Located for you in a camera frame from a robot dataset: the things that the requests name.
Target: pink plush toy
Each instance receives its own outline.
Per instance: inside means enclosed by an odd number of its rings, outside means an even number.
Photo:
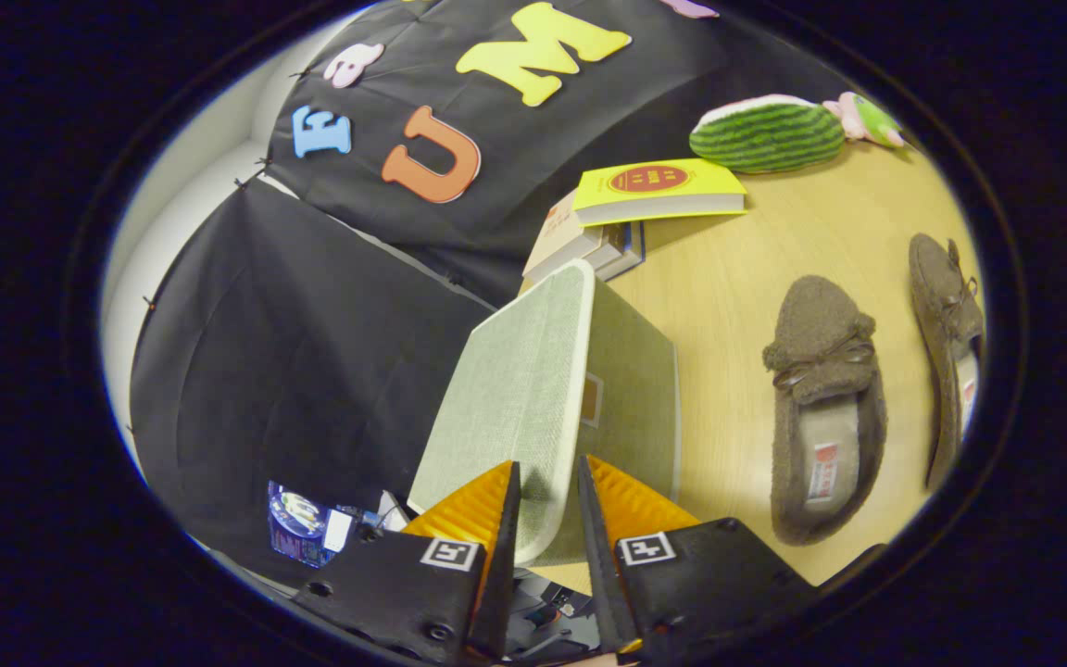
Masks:
[[[843,93],[838,101],[822,101],[822,106],[841,120],[846,139],[866,139],[889,148],[905,144],[901,124],[857,93]]]

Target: red circle label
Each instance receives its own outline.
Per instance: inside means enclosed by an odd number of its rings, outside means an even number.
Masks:
[[[638,165],[616,174],[608,186],[618,193],[657,193],[686,180],[690,180],[690,174],[674,165]]]

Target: book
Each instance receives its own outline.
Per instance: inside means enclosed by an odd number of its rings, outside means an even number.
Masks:
[[[662,217],[737,215],[747,190],[724,165],[700,158],[585,171],[574,197],[584,228]]]
[[[585,258],[592,269],[601,270],[610,263],[618,260],[623,254],[623,243],[625,243],[625,225],[608,224],[600,227],[604,231],[604,236],[600,239],[600,245],[595,250],[590,250],[582,258]]]
[[[626,222],[620,224],[619,227],[625,228],[623,252],[614,261],[595,270],[595,277],[604,280],[605,283],[644,261],[643,221]]]
[[[604,245],[602,228],[582,228],[575,215],[574,201],[577,190],[571,190],[558,204],[551,207],[542,223],[542,231],[530,249],[522,275],[537,283],[559,266],[593,253]]]

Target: light green box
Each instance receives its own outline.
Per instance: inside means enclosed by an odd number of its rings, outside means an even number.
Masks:
[[[423,511],[520,461],[516,565],[579,562],[579,456],[676,498],[680,417],[673,343],[572,261],[472,331],[409,503]]]

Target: black fabric backdrop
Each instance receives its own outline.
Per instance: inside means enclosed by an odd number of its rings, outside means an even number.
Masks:
[[[505,81],[456,72],[475,44],[521,42],[511,17],[526,4],[442,0],[365,11],[320,52],[285,100],[270,141],[271,176],[500,305],[516,295],[545,212],[579,182],[582,171],[694,157],[687,137],[695,123],[729,101],[769,93],[823,101],[850,89],[813,57],[740,18],[695,20],[657,0],[572,0],[554,7],[625,32],[632,43],[599,62],[576,57],[579,72],[555,74],[562,88],[541,106],[526,107]],[[350,88],[332,88],[323,68],[353,44],[384,44],[385,51]],[[350,118],[348,155],[296,157],[291,114],[304,105]],[[446,204],[429,203],[381,177],[397,144],[433,171],[452,165],[449,153],[432,141],[403,136],[420,106],[480,147],[477,178]]]
[[[258,180],[191,237],[156,304],[130,384],[145,478],[189,535],[288,586],[314,570],[270,549],[267,482],[369,509],[410,489],[488,316]]]

